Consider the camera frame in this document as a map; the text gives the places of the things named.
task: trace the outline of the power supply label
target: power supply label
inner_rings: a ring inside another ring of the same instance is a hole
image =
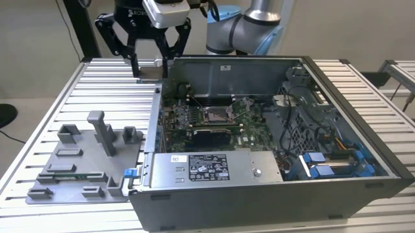
[[[188,179],[190,181],[228,181],[229,169],[225,154],[188,156]]]

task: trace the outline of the blue plastic clip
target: blue plastic clip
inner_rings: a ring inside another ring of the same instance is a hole
[[[129,169],[125,169],[124,171],[124,178],[138,178],[138,171],[136,168],[129,168]]]

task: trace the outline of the black pole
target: black pole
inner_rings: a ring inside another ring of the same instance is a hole
[[[88,10],[78,4],[77,0],[62,0],[76,38],[86,59],[101,57],[93,34]]]

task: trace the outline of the gray wall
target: gray wall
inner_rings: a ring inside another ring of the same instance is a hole
[[[54,1],[0,0],[0,22],[0,98],[54,97],[78,64]]]
[[[415,0],[296,0],[280,53],[347,58],[359,70],[415,60]]]
[[[247,8],[251,1],[216,2]],[[413,9],[413,0],[296,0],[280,53],[347,58],[360,70],[376,70],[389,58],[415,60]],[[112,10],[113,0],[92,0],[90,19]],[[205,50],[205,19],[196,10],[189,17],[193,27],[185,53],[200,54]],[[0,0],[0,20],[0,98],[54,97],[77,66],[54,1]],[[116,31],[125,40],[121,30]],[[169,41],[176,39],[172,29],[166,36]],[[96,39],[109,57],[98,34]],[[137,52],[140,58],[158,54],[152,41],[137,42]]]

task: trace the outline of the floor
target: floor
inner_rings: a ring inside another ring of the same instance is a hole
[[[53,101],[54,98],[0,99],[0,103],[12,104],[18,111],[14,121],[1,128],[1,130],[10,137],[17,138],[21,141],[26,141]],[[2,134],[0,134],[0,177],[2,177],[10,163],[13,162],[21,147],[22,143],[8,139]]]

